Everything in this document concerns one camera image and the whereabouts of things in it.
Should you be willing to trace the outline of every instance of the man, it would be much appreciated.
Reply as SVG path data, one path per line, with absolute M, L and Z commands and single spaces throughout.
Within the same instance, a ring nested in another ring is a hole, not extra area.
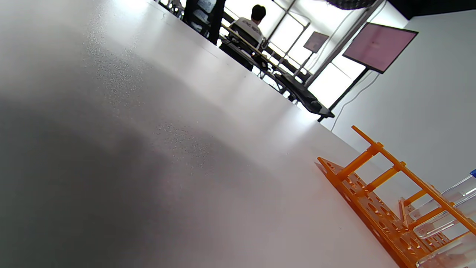
M 260 5 L 256 5 L 251 10 L 250 20 L 246 18 L 239 18 L 236 21 L 234 21 L 230 25 L 230 27 L 233 28 L 233 25 L 240 27 L 245 33 L 247 33 L 252 39 L 256 41 L 256 43 L 258 44 L 256 48 L 259 49 L 263 41 L 263 34 L 261 33 L 261 30 L 259 29 L 258 25 L 261 23 L 261 21 L 263 20 L 265 16 L 266 16 L 266 8 Z M 223 50 L 230 57 L 235 59 L 238 63 L 243 65 L 246 69 L 250 71 L 253 70 L 253 65 L 248 61 L 248 59 L 244 58 L 242 55 L 235 52 L 228 45 L 222 44 L 220 46 L 220 49 Z M 246 49 L 246 50 L 242 49 L 244 53 L 249 54 L 250 51 L 247 52 L 247 50 L 249 49 Z
M 251 10 L 251 19 L 239 18 L 234 21 L 231 25 L 236 24 L 246 33 L 248 33 L 253 39 L 258 41 L 258 47 L 263 41 L 263 34 L 259 29 L 258 25 L 261 23 L 263 18 L 266 16 L 266 8 L 260 5 L 256 5 Z
M 182 20 L 216 45 L 224 9 L 225 0 L 188 0 Z

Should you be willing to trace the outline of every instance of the test tube rack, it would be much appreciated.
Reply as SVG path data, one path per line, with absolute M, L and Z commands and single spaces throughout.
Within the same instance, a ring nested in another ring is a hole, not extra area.
M 476 235 L 476 224 L 474 221 L 466 218 L 461 211 L 453 207 L 454 204 L 444 199 L 440 192 L 411 172 L 406 167 L 405 162 L 398 161 L 392 154 L 384 149 L 384 146 L 380 142 L 374 142 L 357 127 L 352 126 L 352 129 L 364 138 L 370 144 L 370 147 L 345 167 L 321 157 L 317 158 L 318 163 L 316 162 L 316 165 L 399 267 L 414 268 L 418 260 L 452 242 L 452 240 L 441 233 L 426 239 L 420 239 L 413 231 L 414 226 L 431 219 L 442 211 L 449 212 L 463 224 L 469 232 Z M 366 184 L 355 171 L 379 153 L 387 158 L 393 164 L 393 167 L 385 171 L 370 184 Z M 398 172 L 403 172 L 421 188 L 421 191 L 410 198 L 402 198 L 399 201 L 400 217 L 397 217 L 374 193 L 375 189 Z M 416 222 L 412 221 L 408 216 L 414 209 L 411 204 L 427 194 L 435 199 L 441 207 L 421 217 Z

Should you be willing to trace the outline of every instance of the black frame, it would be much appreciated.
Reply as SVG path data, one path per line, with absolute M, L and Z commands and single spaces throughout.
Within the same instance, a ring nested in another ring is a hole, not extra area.
M 379 69 L 377 69 L 377 68 L 374 68 L 374 67 L 372 67 L 372 66 L 370 66 L 370 65 L 368 65 L 368 64 L 366 64 L 366 63 L 363 63 L 363 62 L 361 62 L 361 61 L 359 61 L 359 60 L 357 60 L 357 59 L 354 59 L 354 58 L 352 58 L 352 57 L 350 57 L 350 56 L 347 56 L 347 55 L 346 55 L 346 52 L 344 52 L 344 53 L 342 54 L 343 57 L 348 58 L 349 60 L 352 60 L 352 61 L 355 61 L 355 62 L 357 62 L 357 63 L 359 63 L 359 64 L 364 65 L 366 69 L 369 69 L 369 70 L 372 70 L 372 71 L 376 71 L 377 73 L 383 74 L 385 71 L 387 71 L 387 70 L 390 68 L 390 66 L 392 66 L 392 64 L 398 59 L 398 57 L 400 57 L 400 55 L 402 54 L 402 52 L 403 52 L 405 49 L 407 49 L 407 47 L 410 45 L 410 43 L 413 41 L 413 39 L 415 39 L 415 37 L 419 34 L 419 32 L 417 32 L 417 31 L 412 31 L 412 30 L 408 30 L 408 29 L 401 29 L 401 28 L 396 28 L 396 27 L 391 27 L 391 26 L 386 26 L 386 25 L 381 25 L 381 24 L 376 24 L 376 23 L 367 22 L 367 23 L 364 25 L 364 27 L 362 27 L 362 29 L 359 31 L 359 33 L 357 34 L 357 36 L 358 36 L 358 35 L 365 29 L 365 27 L 367 27 L 369 24 L 376 25 L 376 26 L 380 26 L 380 27 L 385 27 L 385 28 L 390 28 L 390 29 L 395 29 L 395 30 L 399 30 L 399 31 L 406 31 L 406 32 L 410 32 L 410 33 L 414 33 L 414 34 L 415 34 L 414 37 L 410 40 L 410 42 L 408 42 L 408 44 L 402 49 L 402 51 L 400 51 L 400 53 L 399 53 L 399 54 L 393 59 L 393 61 L 389 64 L 389 66 L 388 66 L 385 70 L 383 70 L 383 71 L 382 71 L 382 70 L 379 70 Z

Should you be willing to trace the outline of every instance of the white table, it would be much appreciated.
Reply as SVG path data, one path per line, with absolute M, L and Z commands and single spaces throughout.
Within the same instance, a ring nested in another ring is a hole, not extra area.
M 156 3 L 5 2 L 0 55 L 0 267 L 396 267 L 357 152 Z

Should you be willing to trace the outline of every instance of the pink sign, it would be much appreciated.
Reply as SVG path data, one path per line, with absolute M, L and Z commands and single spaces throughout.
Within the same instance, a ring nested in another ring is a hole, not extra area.
M 343 56 L 383 73 L 418 33 L 368 23 Z

